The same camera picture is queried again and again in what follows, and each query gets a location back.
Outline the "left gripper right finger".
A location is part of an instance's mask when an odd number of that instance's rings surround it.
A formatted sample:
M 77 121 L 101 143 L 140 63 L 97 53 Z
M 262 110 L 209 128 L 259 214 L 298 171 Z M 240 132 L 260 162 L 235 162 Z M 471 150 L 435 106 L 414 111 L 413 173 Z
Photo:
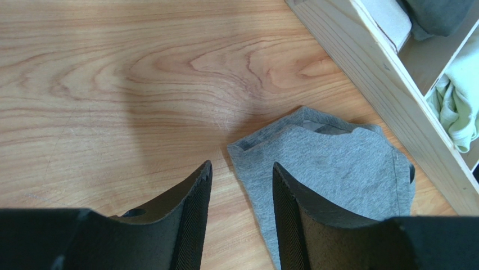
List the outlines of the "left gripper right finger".
M 376 221 L 346 210 L 273 165 L 282 269 L 477 269 L 478 218 Z

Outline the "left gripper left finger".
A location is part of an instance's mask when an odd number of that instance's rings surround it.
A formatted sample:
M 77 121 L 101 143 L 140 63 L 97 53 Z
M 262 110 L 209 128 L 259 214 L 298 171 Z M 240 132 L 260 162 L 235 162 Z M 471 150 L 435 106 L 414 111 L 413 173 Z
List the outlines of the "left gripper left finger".
M 2 269 L 199 269 L 210 161 L 121 216 L 87 208 L 1 210 Z

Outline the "grey white underwear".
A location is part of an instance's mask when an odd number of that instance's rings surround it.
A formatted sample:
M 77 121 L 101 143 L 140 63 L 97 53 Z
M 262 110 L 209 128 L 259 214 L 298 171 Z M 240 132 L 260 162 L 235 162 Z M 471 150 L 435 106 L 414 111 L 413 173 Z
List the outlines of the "grey white underwear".
M 374 124 L 353 124 L 301 107 L 228 145 L 276 269 L 279 248 L 272 194 L 274 163 L 329 201 L 384 220 L 411 212 L 415 167 Z

